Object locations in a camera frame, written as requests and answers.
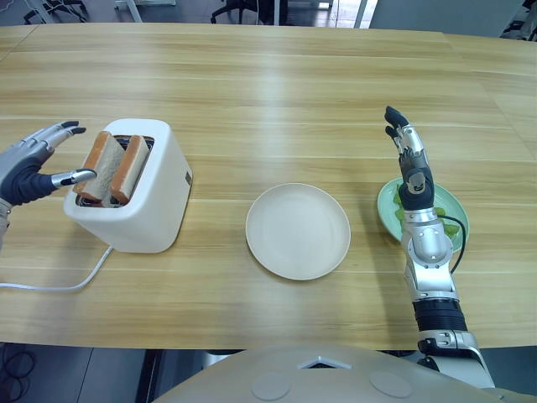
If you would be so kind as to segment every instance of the empty plate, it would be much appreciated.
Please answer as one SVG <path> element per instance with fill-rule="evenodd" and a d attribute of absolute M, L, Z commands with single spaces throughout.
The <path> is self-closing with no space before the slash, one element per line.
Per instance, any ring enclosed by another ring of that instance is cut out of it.
<path fill-rule="evenodd" d="M 343 261 L 351 243 L 351 226 L 328 193 L 287 183 L 267 190 L 252 204 L 246 239 L 266 269 L 287 279 L 312 280 Z"/>

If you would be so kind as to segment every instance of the toaster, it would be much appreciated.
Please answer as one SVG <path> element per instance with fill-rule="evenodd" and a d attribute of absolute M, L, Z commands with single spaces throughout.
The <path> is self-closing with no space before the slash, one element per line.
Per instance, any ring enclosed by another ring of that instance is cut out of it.
<path fill-rule="evenodd" d="M 68 217 L 120 252 L 155 254 L 177 238 L 192 187 L 189 167 L 171 127 L 153 119 L 119 119 L 104 130 L 123 146 L 143 136 L 149 154 L 126 205 L 95 207 L 69 190 Z"/>

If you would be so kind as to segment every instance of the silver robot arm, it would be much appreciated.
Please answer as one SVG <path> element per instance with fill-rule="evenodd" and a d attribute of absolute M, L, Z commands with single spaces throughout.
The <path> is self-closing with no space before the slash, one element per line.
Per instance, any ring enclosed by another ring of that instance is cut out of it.
<path fill-rule="evenodd" d="M 404 209 L 401 245 L 406 253 L 405 279 L 420 330 L 418 347 L 424 366 L 477 388 L 494 383 L 467 325 L 450 272 L 453 244 L 433 207 L 435 188 L 424 145 L 414 126 L 392 107 L 384 116 L 386 133 L 399 152 Z"/>
<path fill-rule="evenodd" d="M 93 170 L 72 170 L 53 175 L 39 173 L 56 147 L 69 137 L 84 133 L 77 121 L 61 122 L 42 128 L 11 145 L 0 154 L 0 248 L 9 227 L 13 206 L 48 196 L 62 186 L 96 178 Z"/>

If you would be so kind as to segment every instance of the toast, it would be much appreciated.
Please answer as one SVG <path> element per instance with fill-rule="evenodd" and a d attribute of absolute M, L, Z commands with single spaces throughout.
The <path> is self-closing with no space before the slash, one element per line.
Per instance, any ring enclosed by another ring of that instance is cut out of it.
<path fill-rule="evenodd" d="M 124 205 L 130 201 L 148 154 L 149 148 L 143 137 L 132 136 L 125 155 L 110 182 L 110 192 L 121 204 Z"/>
<path fill-rule="evenodd" d="M 77 183 L 73 191 L 86 199 L 101 202 L 107 196 L 112 177 L 124 155 L 125 150 L 109 132 L 100 132 L 83 166 L 83 168 L 94 170 L 97 178 L 93 181 Z"/>

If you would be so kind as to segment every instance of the toaster cord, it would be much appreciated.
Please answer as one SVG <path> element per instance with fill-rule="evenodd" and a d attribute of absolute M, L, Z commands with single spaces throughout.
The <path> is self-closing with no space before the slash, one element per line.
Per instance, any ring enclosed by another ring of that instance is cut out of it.
<path fill-rule="evenodd" d="M 109 246 L 107 250 L 102 254 L 101 258 L 91 271 L 90 275 L 86 277 L 80 284 L 73 285 L 71 287 L 38 287 L 34 285 L 14 284 L 14 283 L 0 283 L 0 288 L 18 288 L 20 290 L 33 290 L 33 291 L 48 291 L 48 292 L 73 292 L 84 288 L 93 278 L 96 276 L 99 269 L 107 260 L 108 255 L 114 250 L 112 246 Z"/>

